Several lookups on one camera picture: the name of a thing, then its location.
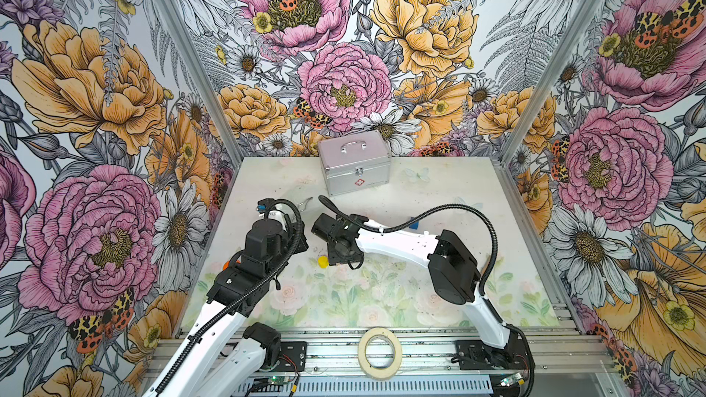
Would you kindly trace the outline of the yellow cylinder block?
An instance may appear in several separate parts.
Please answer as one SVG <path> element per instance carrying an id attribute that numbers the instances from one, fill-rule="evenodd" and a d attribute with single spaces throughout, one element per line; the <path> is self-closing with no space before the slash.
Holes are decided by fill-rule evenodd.
<path id="1" fill-rule="evenodd" d="M 317 264 L 318 266 L 320 266 L 320 268 L 328 268 L 328 258 L 325 255 L 321 255 L 321 257 L 318 257 L 317 259 Z"/>

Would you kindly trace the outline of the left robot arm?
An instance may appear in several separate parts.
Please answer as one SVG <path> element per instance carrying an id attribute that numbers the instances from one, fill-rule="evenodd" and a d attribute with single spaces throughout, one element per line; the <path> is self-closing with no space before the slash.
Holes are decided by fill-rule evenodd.
<path id="1" fill-rule="evenodd" d="M 258 212 L 245 248 L 217 275 L 196 323 L 146 396 L 231 396 L 252 374 L 277 362 L 281 334 L 254 323 L 225 360 L 214 364 L 290 258 L 308 248 L 296 204 L 268 198 Z"/>

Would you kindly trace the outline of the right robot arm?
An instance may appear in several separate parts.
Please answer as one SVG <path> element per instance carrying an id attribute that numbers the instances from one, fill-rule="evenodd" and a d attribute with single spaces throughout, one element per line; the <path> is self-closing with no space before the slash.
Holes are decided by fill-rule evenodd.
<path id="1" fill-rule="evenodd" d="M 461 308 L 487 347 L 505 349 L 509 344 L 510 330 L 485 293 L 478 261 L 456 233 L 395 231 L 364 216 L 323 213 L 312 234 L 327 244 L 331 266 L 357 268 L 367 255 L 383 255 L 426 268 L 437 296 Z"/>

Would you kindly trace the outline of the silver metal first-aid case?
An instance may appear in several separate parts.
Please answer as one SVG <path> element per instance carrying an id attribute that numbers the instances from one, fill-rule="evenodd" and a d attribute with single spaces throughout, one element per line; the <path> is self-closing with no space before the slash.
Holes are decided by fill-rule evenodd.
<path id="1" fill-rule="evenodd" d="M 387 184 L 392 156 L 376 130 L 318 143 L 318 156 L 330 197 Z"/>

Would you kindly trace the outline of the masking tape roll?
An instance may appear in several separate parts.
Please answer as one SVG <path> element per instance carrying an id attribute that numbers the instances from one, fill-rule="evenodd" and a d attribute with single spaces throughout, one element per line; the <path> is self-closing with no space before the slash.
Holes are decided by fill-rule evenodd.
<path id="1" fill-rule="evenodd" d="M 391 380 L 402 367 L 401 342 L 387 328 L 373 327 L 367 330 L 360 338 L 357 353 L 361 371 L 372 380 Z"/>

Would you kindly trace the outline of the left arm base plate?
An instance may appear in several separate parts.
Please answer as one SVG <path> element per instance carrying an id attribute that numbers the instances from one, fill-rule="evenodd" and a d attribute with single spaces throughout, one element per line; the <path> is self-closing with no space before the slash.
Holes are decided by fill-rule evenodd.
<path id="1" fill-rule="evenodd" d="M 303 341 L 282 341 L 274 371 L 304 372 L 308 344 Z"/>

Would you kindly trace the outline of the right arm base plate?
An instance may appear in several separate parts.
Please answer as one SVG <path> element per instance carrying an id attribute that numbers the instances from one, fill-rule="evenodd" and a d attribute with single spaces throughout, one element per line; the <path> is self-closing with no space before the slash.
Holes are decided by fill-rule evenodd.
<path id="1" fill-rule="evenodd" d="M 462 371 L 472 369 L 521 369 L 535 368 L 531 351 L 522 339 L 511 338 L 505 348 L 485 345 L 480 340 L 458 340 L 456 353 L 450 361 L 460 365 Z"/>

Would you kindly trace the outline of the left aluminium frame post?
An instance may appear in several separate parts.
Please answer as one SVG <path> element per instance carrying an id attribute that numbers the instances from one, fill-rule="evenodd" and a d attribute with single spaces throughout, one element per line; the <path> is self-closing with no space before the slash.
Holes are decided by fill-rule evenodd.
<path id="1" fill-rule="evenodd" d="M 232 128 L 224 115 L 224 111 L 216 97 L 216 92 L 211 85 L 211 80 L 189 35 L 189 29 L 179 15 L 180 8 L 176 0 L 154 0 L 154 4 L 160 12 L 162 25 L 170 32 L 185 66 L 187 66 L 190 77 L 202 97 L 203 103 L 222 139 L 224 148 L 233 163 L 235 172 L 238 172 L 243 163 L 244 154 L 235 136 L 233 136 Z"/>

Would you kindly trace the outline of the aluminium frame post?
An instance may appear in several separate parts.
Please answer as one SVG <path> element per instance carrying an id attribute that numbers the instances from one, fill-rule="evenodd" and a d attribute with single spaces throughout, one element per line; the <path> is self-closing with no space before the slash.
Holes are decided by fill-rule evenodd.
<path id="1" fill-rule="evenodd" d="M 577 14 L 567 21 L 566 31 L 560 38 L 557 48 L 550 57 L 537 86 L 535 86 L 527 107 L 518 119 L 518 124 L 502 149 L 499 160 L 504 167 L 509 165 L 512 156 L 526 138 L 533 121 L 539 115 L 547 97 L 549 97 L 553 83 L 557 75 L 560 74 L 564 62 L 570 56 L 571 50 L 590 24 L 596 9 L 603 3 L 604 0 L 581 0 L 577 8 Z"/>
<path id="2" fill-rule="evenodd" d="M 202 97 L 203 103 L 222 139 L 224 148 L 233 163 L 235 172 L 238 172 L 243 163 L 244 154 L 235 136 L 233 136 L 232 128 L 224 115 L 224 111 L 216 97 L 216 92 L 211 85 L 211 80 L 189 35 L 189 29 L 179 15 L 180 8 L 176 0 L 154 0 L 154 4 L 160 12 L 162 25 L 170 32 L 185 66 L 187 66 L 190 77 Z"/>

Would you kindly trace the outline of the right aluminium frame post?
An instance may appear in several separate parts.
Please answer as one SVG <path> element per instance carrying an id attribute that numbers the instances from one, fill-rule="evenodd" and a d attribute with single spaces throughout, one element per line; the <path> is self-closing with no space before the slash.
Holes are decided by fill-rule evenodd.
<path id="1" fill-rule="evenodd" d="M 527 107 L 518 119 L 518 124 L 502 149 L 499 160 L 504 167 L 509 165 L 512 156 L 526 138 L 533 121 L 539 115 L 547 97 L 549 97 L 553 83 L 557 75 L 560 74 L 564 62 L 570 56 L 571 50 L 590 24 L 596 9 L 603 3 L 604 0 L 581 0 L 577 8 L 577 14 L 567 21 L 566 31 L 560 38 L 557 48 L 550 57 L 537 86 L 535 86 Z"/>

